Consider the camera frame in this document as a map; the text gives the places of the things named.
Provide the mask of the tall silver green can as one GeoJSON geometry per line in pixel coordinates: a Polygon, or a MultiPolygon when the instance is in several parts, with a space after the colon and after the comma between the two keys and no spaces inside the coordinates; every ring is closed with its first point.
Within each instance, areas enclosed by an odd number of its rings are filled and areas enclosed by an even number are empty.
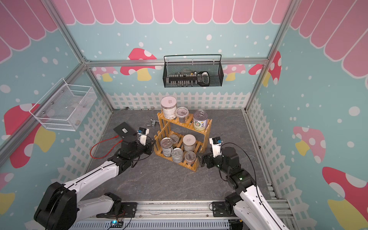
{"type": "Polygon", "coordinates": [[[160,142],[162,154],[165,157],[171,157],[173,151],[173,140],[171,138],[163,138],[160,142]]]}

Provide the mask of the green label pull-tab can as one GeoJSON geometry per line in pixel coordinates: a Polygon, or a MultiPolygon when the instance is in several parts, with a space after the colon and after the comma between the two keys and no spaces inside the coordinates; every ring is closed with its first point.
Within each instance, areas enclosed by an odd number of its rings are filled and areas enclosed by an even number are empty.
{"type": "Polygon", "coordinates": [[[205,110],[198,109],[193,114],[194,124],[193,127],[195,130],[203,131],[207,128],[208,124],[208,113],[205,110]]]}

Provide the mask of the large white lid can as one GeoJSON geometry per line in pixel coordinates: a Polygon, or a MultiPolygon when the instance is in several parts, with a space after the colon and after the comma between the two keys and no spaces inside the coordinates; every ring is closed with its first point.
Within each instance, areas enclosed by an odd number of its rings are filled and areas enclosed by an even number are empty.
{"type": "Polygon", "coordinates": [[[160,101],[163,115],[166,119],[176,119],[177,99],[174,96],[165,96],[160,101]]]}

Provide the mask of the clear plastic seed jar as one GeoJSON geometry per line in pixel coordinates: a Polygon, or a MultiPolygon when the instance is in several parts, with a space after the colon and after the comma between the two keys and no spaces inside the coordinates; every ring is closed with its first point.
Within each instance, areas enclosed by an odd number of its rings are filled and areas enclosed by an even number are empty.
{"type": "Polygon", "coordinates": [[[186,123],[189,117],[189,110],[185,107],[179,107],[175,111],[180,123],[186,123]]]}

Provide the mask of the short silver can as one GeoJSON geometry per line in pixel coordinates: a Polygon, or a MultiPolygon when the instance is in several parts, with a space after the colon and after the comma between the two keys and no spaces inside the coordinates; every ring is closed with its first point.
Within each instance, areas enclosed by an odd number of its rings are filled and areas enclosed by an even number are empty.
{"type": "Polygon", "coordinates": [[[184,158],[184,152],[181,148],[175,148],[171,153],[171,157],[174,163],[181,163],[184,158]]]}

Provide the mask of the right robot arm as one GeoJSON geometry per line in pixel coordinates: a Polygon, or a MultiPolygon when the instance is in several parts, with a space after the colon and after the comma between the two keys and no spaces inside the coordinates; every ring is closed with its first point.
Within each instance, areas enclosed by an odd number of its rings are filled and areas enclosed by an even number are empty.
{"type": "Polygon", "coordinates": [[[225,198],[229,213],[240,218],[250,230],[287,230],[260,191],[256,177],[241,167],[239,155],[233,147],[221,148],[221,154],[214,152],[198,156],[200,165],[216,167],[226,174],[226,181],[235,190],[225,198]]]}

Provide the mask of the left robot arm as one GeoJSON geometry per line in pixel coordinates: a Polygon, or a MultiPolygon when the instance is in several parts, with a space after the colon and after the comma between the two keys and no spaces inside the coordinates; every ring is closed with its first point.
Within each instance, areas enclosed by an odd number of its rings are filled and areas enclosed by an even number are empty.
{"type": "Polygon", "coordinates": [[[34,220],[46,230],[68,230],[74,223],[92,217],[120,219],[126,214],[119,196],[113,193],[84,200],[92,190],[132,168],[141,155],[150,156],[156,141],[145,144],[135,140],[123,145],[112,157],[94,170],[64,184],[51,184],[37,207],[34,220]]]}

